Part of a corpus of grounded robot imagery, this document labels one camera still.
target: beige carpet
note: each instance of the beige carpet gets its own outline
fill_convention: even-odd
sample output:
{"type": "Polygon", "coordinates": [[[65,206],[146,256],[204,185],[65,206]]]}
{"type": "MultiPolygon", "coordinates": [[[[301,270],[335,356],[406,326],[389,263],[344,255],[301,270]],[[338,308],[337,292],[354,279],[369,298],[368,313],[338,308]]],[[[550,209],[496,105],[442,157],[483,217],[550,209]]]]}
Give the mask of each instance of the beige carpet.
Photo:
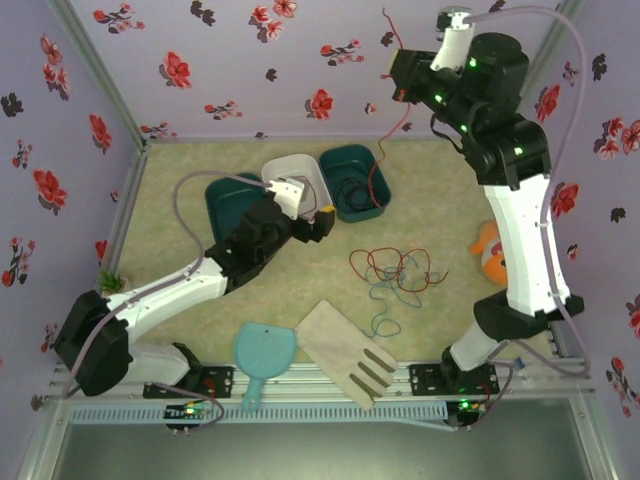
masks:
{"type": "MultiPolygon", "coordinates": [[[[315,158],[336,142],[217,143],[156,145],[142,185],[120,260],[120,271],[134,287],[174,272],[195,259],[196,250],[174,219],[171,192],[183,175],[202,169],[232,173],[260,170],[267,161],[292,153],[315,158]]],[[[366,144],[376,156],[374,143],[366,144]]],[[[399,361],[440,358],[442,350],[457,340],[472,322],[473,303],[498,290],[486,280],[479,259],[468,247],[476,240],[491,209],[476,185],[464,159],[446,142],[392,141],[381,169],[392,191],[384,214],[362,223],[338,221],[321,243],[291,240],[263,273],[232,294],[207,301],[165,321],[141,341],[156,344],[182,342],[203,362],[232,362],[233,340],[244,322],[295,327],[323,298],[363,330],[384,309],[369,298],[370,287],[352,271],[349,254],[355,249],[393,246],[401,250],[425,248],[432,269],[448,277],[418,294],[423,306],[402,304],[391,291],[376,291],[388,300],[388,316],[402,327],[399,335],[376,337],[399,361]]],[[[204,190],[215,178],[195,178],[184,185],[180,211],[205,247],[213,235],[204,203],[204,190]]],[[[364,272],[366,263],[358,257],[364,272]]],[[[416,257],[422,263],[424,257],[416,257]]],[[[420,270],[408,273],[411,276],[420,270]]],[[[403,294],[415,302],[410,294],[403,294]]],[[[545,334],[532,344],[549,355],[545,334]]],[[[513,357],[507,349],[502,357],[513,357]]],[[[309,358],[300,350],[296,361],[309,358]]]]}

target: white bin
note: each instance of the white bin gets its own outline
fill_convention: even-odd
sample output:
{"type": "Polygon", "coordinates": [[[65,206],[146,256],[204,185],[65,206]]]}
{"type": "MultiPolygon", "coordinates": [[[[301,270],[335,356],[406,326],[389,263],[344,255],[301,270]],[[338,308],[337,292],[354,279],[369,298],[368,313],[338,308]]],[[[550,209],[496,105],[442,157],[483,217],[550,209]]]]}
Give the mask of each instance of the white bin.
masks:
{"type": "Polygon", "coordinates": [[[324,181],[320,166],[315,158],[304,153],[296,153],[276,158],[262,167],[262,181],[293,178],[305,185],[298,215],[311,218],[316,210],[333,205],[329,189],[324,181]]]}

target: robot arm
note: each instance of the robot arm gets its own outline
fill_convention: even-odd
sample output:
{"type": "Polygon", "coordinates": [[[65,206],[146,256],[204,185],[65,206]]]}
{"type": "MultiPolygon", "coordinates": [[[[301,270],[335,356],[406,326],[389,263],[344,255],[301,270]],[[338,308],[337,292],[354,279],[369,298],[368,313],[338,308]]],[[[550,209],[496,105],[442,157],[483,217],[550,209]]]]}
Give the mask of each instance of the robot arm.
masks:
{"type": "MultiPolygon", "coordinates": [[[[466,162],[484,188],[498,223],[508,288],[476,302],[475,321],[443,353],[441,368],[449,383],[484,364],[503,340],[532,337],[561,320],[552,296],[540,232],[543,198],[551,161],[542,128],[516,112],[529,60],[514,38],[485,33],[471,38],[469,10],[442,10],[438,52],[398,50],[391,67],[394,99],[423,103],[435,120],[461,137],[466,162]]],[[[584,309],[562,276],[546,220],[560,300],[571,315],[584,309]]]]}
{"type": "MultiPolygon", "coordinates": [[[[204,252],[195,271],[191,263],[131,292],[107,298],[93,290],[80,295],[54,346],[70,370],[93,328],[107,315],[119,312],[99,331],[75,377],[84,394],[100,395],[127,381],[183,382],[187,372],[199,365],[184,345],[142,347],[135,342],[183,310],[250,282],[290,238],[306,243],[320,242],[327,236],[335,220],[333,208],[319,210],[312,221],[299,218],[302,190],[303,185],[294,180],[272,182],[240,225],[204,252]]],[[[180,386],[192,389],[188,383],[180,386]]]]}

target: dustpan handle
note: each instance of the dustpan handle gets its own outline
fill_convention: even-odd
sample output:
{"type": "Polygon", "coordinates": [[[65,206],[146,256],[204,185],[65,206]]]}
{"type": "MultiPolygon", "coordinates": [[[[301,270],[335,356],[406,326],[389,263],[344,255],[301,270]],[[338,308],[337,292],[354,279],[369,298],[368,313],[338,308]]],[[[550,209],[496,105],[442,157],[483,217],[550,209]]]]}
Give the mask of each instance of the dustpan handle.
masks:
{"type": "Polygon", "coordinates": [[[260,397],[262,396],[262,387],[264,380],[252,378],[249,380],[247,392],[242,399],[242,410],[246,413],[255,413],[260,407],[260,397]]]}

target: blue wire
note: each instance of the blue wire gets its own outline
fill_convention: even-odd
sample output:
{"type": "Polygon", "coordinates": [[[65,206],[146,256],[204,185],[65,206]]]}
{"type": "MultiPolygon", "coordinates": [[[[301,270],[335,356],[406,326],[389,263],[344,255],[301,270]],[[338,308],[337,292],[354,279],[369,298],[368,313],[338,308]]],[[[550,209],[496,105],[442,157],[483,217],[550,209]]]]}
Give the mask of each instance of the blue wire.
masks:
{"type": "MultiPolygon", "coordinates": [[[[407,260],[413,262],[413,264],[416,266],[416,268],[418,267],[418,262],[412,256],[407,257],[407,260]]],[[[381,337],[381,338],[395,337],[396,335],[398,335],[399,333],[402,332],[402,326],[397,321],[393,320],[392,318],[379,318],[381,316],[384,316],[387,313],[387,311],[389,310],[389,305],[388,305],[387,301],[384,298],[374,296],[373,292],[376,291],[377,289],[391,290],[398,300],[400,300],[402,303],[404,303],[405,305],[407,305],[408,307],[411,307],[411,308],[421,308],[422,307],[422,301],[420,300],[420,298],[418,297],[418,294],[416,292],[406,292],[406,291],[404,292],[404,293],[407,293],[407,294],[411,295],[413,297],[413,299],[415,299],[415,303],[414,302],[410,302],[410,301],[408,301],[408,300],[406,300],[406,299],[404,299],[404,298],[402,298],[400,296],[399,292],[403,292],[403,290],[401,288],[399,288],[398,285],[404,286],[403,284],[406,281],[406,274],[404,272],[400,272],[400,274],[397,277],[397,281],[393,281],[393,279],[394,279],[394,277],[396,275],[396,272],[398,271],[398,267],[397,266],[378,269],[378,272],[382,272],[382,275],[384,277],[383,280],[380,280],[377,276],[375,276],[376,280],[378,280],[378,281],[371,281],[369,279],[369,272],[370,271],[375,271],[375,270],[374,270],[373,267],[369,267],[369,268],[367,268],[367,270],[364,273],[364,278],[365,278],[366,282],[369,285],[371,285],[371,288],[369,289],[369,298],[372,299],[372,300],[376,300],[376,301],[382,302],[384,304],[384,310],[382,310],[381,312],[377,313],[371,319],[371,331],[373,333],[372,334],[368,334],[366,332],[363,332],[363,333],[369,338],[374,338],[374,337],[381,337]],[[393,329],[390,333],[380,333],[380,328],[382,327],[383,324],[394,325],[395,329],[393,329]]],[[[431,275],[437,275],[438,278],[440,277],[440,275],[438,273],[433,273],[431,275]]],[[[416,286],[418,284],[423,283],[423,282],[424,282],[424,279],[422,279],[422,278],[416,279],[413,282],[413,284],[411,285],[410,290],[415,290],[416,286]]]]}

